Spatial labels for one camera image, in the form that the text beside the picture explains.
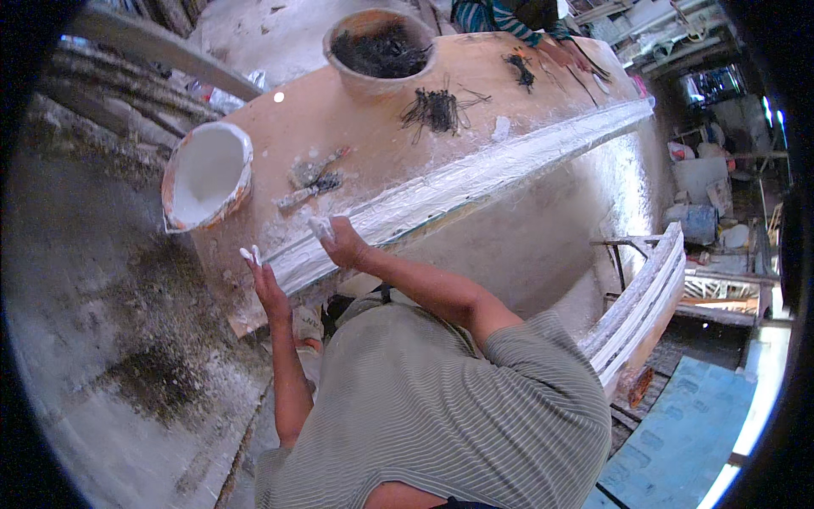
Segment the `white fingertip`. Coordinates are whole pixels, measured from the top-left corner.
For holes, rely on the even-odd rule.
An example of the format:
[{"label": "white fingertip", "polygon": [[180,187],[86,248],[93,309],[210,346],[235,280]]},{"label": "white fingertip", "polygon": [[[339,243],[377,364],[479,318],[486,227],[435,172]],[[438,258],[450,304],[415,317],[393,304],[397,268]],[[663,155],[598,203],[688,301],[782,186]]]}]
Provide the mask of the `white fingertip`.
[{"label": "white fingertip", "polygon": [[328,239],[331,242],[335,240],[334,228],[330,225],[328,217],[309,217],[308,226],[318,239]]}]

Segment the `striped shirt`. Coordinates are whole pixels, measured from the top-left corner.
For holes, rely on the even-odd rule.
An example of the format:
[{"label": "striped shirt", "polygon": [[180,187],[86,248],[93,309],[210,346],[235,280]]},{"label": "striped shirt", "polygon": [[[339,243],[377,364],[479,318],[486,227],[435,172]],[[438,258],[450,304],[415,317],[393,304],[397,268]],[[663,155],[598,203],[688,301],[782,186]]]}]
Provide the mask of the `striped shirt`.
[{"label": "striped shirt", "polygon": [[294,447],[263,453],[256,506],[363,507],[400,481],[502,508],[580,507],[611,445],[602,386],[553,313],[462,329],[398,292],[355,301]]},{"label": "striped shirt", "polygon": [[[534,32],[521,23],[514,17],[511,9],[503,5],[500,0],[492,0],[492,13],[497,26],[492,24],[491,16],[488,15],[486,10],[486,5],[480,2],[461,2],[455,12],[455,21],[461,25],[465,33],[502,30],[511,33],[532,48],[536,47],[542,40],[542,34]],[[573,40],[568,28],[561,20],[558,20],[552,29],[547,30],[547,33],[558,41]]]}]

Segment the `plastic bag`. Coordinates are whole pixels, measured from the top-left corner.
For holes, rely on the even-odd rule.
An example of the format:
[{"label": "plastic bag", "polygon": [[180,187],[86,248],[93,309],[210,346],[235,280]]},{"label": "plastic bag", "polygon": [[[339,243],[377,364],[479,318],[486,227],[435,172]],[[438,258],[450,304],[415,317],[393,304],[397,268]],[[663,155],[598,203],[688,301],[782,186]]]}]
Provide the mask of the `plastic bag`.
[{"label": "plastic bag", "polygon": [[[246,78],[260,87],[264,92],[269,91],[265,85],[265,71],[257,69],[256,71],[248,73]],[[242,108],[243,105],[246,104],[246,101],[238,99],[219,88],[215,88],[212,90],[212,95],[209,96],[209,103],[219,112],[229,115],[231,112]]]},{"label": "plastic bag", "polygon": [[667,150],[670,152],[670,159],[674,163],[685,159],[695,159],[693,149],[681,143],[667,142]]}]

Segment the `white container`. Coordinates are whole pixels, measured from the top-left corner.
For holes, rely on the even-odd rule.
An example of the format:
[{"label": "white container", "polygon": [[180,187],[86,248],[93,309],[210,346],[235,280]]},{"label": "white container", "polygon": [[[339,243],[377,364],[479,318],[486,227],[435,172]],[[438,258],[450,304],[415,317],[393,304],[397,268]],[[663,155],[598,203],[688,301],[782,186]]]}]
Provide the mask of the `white container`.
[{"label": "white container", "polygon": [[237,125],[199,125],[175,147],[164,170],[164,229],[182,233],[223,221],[252,190],[252,141]]}]

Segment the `blue mat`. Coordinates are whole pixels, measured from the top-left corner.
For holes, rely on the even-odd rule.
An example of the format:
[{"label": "blue mat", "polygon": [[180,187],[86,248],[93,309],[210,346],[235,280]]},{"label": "blue mat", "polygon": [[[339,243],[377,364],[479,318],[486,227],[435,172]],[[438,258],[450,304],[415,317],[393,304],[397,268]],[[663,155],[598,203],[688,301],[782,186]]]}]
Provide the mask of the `blue mat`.
[{"label": "blue mat", "polygon": [[[599,485],[631,509],[696,507],[729,459],[754,393],[742,376],[683,357]],[[593,491],[584,507],[614,506]]]},{"label": "blue mat", "polygon": [[619,509],[619,506],[599,491],[599,488],[594,488],[588,495],[588,499],[582,504],[582,509]]}]

